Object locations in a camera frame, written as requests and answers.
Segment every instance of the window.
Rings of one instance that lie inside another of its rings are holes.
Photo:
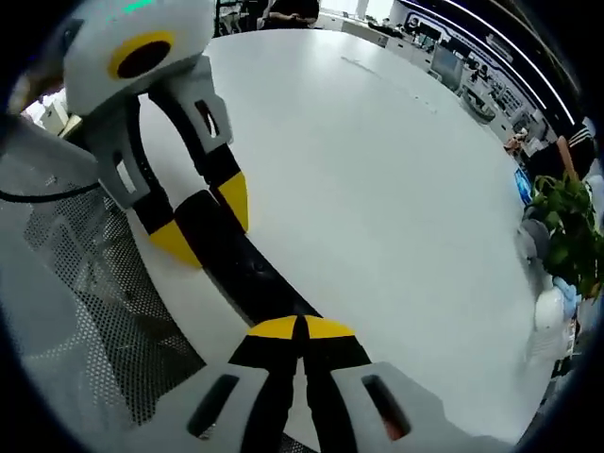
[[[359,0],[322,0],[321,9],[333,12],[347,12],[349,15],[357,13]]]
[[[390,17],[390,10],[393,8],[393,2],[396,0],[369,0],[365,15],[375,17],[378,22]]]

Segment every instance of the computer monitor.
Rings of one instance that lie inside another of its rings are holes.
[[[434,41],[441,39],[441,32],[427,24],[420,24],[417,27],[417,33],[420,35],[426,35],[427,37],[432,38]]]

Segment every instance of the perforated metal panel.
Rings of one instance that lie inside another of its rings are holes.
[[[0,158],[0,189],[48,194],[93,182],[90,156],[68,157],[81,160],[77,172],[65,159],[44,149],[8,149]],[[66,308],[51,310],[48,322],[61,326],[52,338],[12,326],[25,369],[84,444],[115,451],[120,433],[150,420],[158,399],[203,360],[156,292],[126,216],[102,189],[37,205],[0,201],[0,228],[25,239],[70,294]],[[17,310],[44,304],[23,302],[32,305]],[[286,435],[281,451],[311,452]]]

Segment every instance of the desk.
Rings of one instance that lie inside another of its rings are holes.
[[[316,309],[356,329],[374,361],[438,395],[451,422],[516,442],[551,366],[524,362],[536,295],[513,245],[523,205],[501,142],[438,81],[344,33],[232,35],[207,54],[247,177],[251,241]],[[176,205],[203,181],[156,108],[143,102],[141,118]],[[244,322],[129,219],[184,335],[204,360],[225,361]],[[316,448],[300,390],[286,432]]]

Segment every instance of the blue object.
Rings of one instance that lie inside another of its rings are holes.
[[[577,288],[575,285],[569,285],[560,277],[554,277],[552,282],[554,286],[558,288],[562,295],[564,296],[564,321],[568,321],[573,317],[575,311],[577,310],[577,305],[581,300],[581,296],[577,293]]]
[[[516,170],[513,175],[516,178],[516,187],[518,187],[520,199],[525,205],[527,205],[532,200],[532,196],[530,196],[531,185],[529,177],[525,172],[522,171],[521,168]]]

